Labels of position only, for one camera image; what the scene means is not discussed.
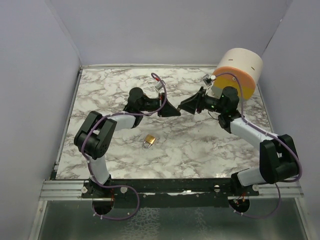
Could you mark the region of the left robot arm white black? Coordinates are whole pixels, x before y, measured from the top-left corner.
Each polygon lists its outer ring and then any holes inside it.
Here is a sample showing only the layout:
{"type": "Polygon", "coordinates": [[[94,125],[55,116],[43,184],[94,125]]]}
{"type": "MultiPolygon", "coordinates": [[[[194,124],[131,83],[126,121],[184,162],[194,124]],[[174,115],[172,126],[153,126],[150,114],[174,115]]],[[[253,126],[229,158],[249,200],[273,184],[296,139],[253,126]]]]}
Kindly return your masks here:
{"type": "Polygon", "coordinates": [[[166,99],[165,93],[159,93],[157,98],[149,98],[139,87],[129,91],[127,104],[122,112],[110,116],[103,116],[97,111],[88,114],[74,137],[74,145],[86,158],[90,179],[95,182],[93,191],[97,196],[106,197],[111,190],[107,182],[110,173],[105,154],[114,132],[133,129],[141,123],[144,116],[154,113],[163,118],[181,115],[180,111],[166,99]]]}

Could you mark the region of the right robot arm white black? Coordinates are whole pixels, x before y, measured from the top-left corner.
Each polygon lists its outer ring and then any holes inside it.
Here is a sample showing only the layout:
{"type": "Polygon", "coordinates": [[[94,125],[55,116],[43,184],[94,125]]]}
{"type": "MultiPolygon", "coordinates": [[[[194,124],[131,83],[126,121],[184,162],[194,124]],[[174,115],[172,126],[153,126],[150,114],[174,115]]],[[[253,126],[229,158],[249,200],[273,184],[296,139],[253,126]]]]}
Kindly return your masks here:
{"type": "Polygon", "coordinates": [[[218,123],[226,132],[236,135],[259,151],[259,165],[232,174],[229,189],[240,196],[248,186],[287,181],[300,173],[293,139],[275,135],[247,121],[238,111],[238,91],[232,86],[222,90],[220,98],[208,96],[204,88],[178,106],[190,114],[203,110],[218,113],[218,123]]]}

